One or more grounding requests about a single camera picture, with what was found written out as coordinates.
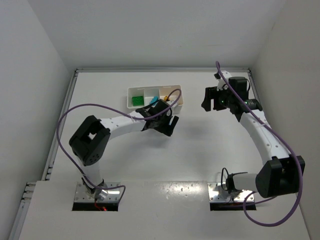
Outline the teal 2x4 lego brick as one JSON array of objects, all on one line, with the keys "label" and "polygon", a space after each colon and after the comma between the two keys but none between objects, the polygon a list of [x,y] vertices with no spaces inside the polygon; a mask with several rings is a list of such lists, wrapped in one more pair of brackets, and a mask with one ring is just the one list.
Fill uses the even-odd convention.
[{"label": "teal 2x4 lego brick", "polygon": [[153,104],[155,104],[158,100],[159,100],[159,97],[158,97],[158,96],[154,96],[149,103],[153,105]]}]

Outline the green lego plate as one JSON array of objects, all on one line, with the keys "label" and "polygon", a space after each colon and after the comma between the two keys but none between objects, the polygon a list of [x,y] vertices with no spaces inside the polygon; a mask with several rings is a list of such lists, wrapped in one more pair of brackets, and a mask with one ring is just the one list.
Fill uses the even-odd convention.
[{"label": "green lego plate", "polygon": [[145,105],[144,96],[143,95],[133,96],[131,98],[131,103],[133,107],[144,106]]}]

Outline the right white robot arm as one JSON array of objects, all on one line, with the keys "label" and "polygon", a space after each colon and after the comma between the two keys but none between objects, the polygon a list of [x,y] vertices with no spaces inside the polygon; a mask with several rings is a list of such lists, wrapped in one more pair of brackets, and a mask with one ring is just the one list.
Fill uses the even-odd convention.
[{"label": "right white robot arm", "polygon": [[229,109],[246,129],[262,159],[259,173],[238,172],[227,175],[226,191],[249,190],[263,198],[295,194],[299,191],[299,173],[296,162],[303,169],[301,156],[293,157],[287,147],[271,133],[263,108],[255,98],[249,98],[250,84],[245,77],[227,75],[225,82],[218,73],[218,85],[205,89],[201,107],[209,112]]}]

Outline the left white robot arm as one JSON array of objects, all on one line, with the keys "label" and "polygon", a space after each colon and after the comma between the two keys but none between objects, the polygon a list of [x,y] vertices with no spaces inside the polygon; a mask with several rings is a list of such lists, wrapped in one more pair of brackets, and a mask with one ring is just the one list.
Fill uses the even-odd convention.
[{"label": "left white robot arm", "polygon": [[173,134],[179,120],[169,106],[176,107],[174,101],[158,100],[129,114],[98,119],[88,116],[69,140],[72,152],[84,172],[82,182],[91,196],[97,197],[102,187],[107,187],[100,175],[98,161],[103,156],[108,141],[133,132],[155,130],[168,137]]}]

